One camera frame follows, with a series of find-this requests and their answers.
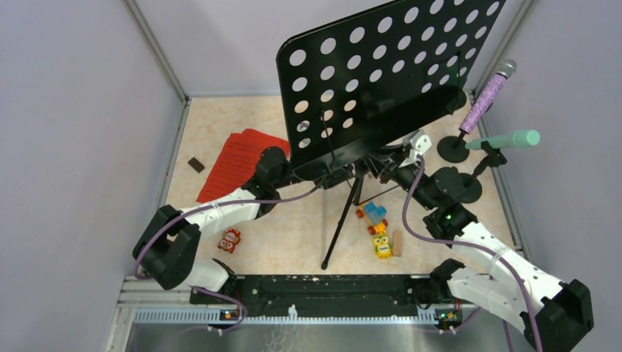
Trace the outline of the black music stand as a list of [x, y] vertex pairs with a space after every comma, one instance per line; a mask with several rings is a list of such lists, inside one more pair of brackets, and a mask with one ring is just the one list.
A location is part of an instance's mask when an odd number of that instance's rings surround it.
[[467, 103], [503, 1], [390, 1], [296, 34], [276, 55], [293, 175], [331, 186]]

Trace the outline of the red sheet music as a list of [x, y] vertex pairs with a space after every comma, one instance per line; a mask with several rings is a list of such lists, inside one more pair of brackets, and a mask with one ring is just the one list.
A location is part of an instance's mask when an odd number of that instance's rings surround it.
[[290, 146], [285, 139], [247, 128], [231, 133], [216, 159], [196, 202], [205, 203], [232, 193], [255, 172], [261, 153], [268, 147], [279, 147], [288, 157]]

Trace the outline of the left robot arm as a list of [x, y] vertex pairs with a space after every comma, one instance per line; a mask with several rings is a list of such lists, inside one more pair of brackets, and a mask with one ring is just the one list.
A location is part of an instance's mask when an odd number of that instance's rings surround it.
[[159, 208], [133, 248], [135, 277], [154, 279], [165, 290], [201, 287], [218, 303], [230, 301], [235, 294], [233, 271], [220, 260], [199, 258], [200, 244], [267, 215], [284, 201], [279, 187], [291, 184], [293, 171], [285, 151], [268, 147], [254, 174], [230, 194], [192, 208]]

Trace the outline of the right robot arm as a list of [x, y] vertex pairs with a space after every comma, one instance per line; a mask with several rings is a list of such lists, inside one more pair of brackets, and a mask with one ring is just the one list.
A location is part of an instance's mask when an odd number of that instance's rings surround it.
[[431, 295], [476, 304], [521, 331], [536, 351], [572, 351], [593, 329], [590, 290], [548, 274], [489, 231], [460, 201], [464, 176], [455, 167], [425, 174], [425, 160], [401, 166], [395, 148], [363, 158], [381, 183], [393, 181], [407, 196], [402, 222], [415, 238], [442, 243], [474, 260], [483, 274], [449, 259], [430, 274]]

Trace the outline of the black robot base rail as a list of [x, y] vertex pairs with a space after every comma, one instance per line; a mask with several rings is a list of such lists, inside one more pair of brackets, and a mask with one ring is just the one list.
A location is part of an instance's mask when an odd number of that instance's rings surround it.
[[251, 318], [430, 318], [462, 323], [463, 302], [427, 275], [247, 275], [221, 291], [241, 302]]

